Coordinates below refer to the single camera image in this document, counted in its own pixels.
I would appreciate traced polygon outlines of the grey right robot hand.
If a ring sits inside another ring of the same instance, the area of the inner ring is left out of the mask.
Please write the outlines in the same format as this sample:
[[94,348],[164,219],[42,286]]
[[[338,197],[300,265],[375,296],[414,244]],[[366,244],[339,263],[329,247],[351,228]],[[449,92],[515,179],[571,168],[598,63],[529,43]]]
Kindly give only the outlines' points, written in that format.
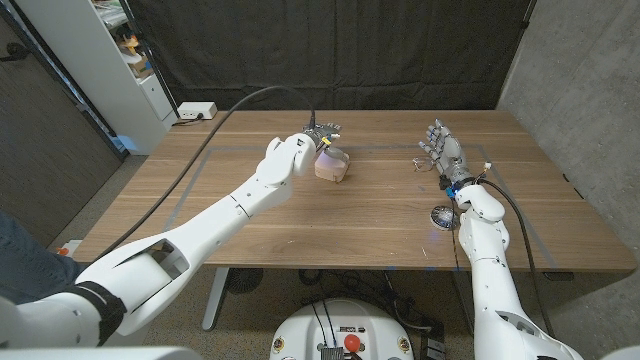
[[426,131],[426,142],[419,146],[427,153],[427,159],[440,174],[440,188],[450,187],[456,192],[473,183],[466,155],[458,139],[439,119]]

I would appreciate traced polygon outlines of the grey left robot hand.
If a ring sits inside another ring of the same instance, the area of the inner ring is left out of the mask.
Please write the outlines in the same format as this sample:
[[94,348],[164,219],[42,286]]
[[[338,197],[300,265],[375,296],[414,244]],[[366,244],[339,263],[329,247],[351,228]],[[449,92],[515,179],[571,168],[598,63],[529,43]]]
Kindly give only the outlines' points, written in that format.
[[335,123],[316,123],[303,128],[303,132],[314,140],[317,151],[322,151],[332,159],[348,163],[349,155],[333,145],[333,142],[340,138],[341,130],[342,126]]

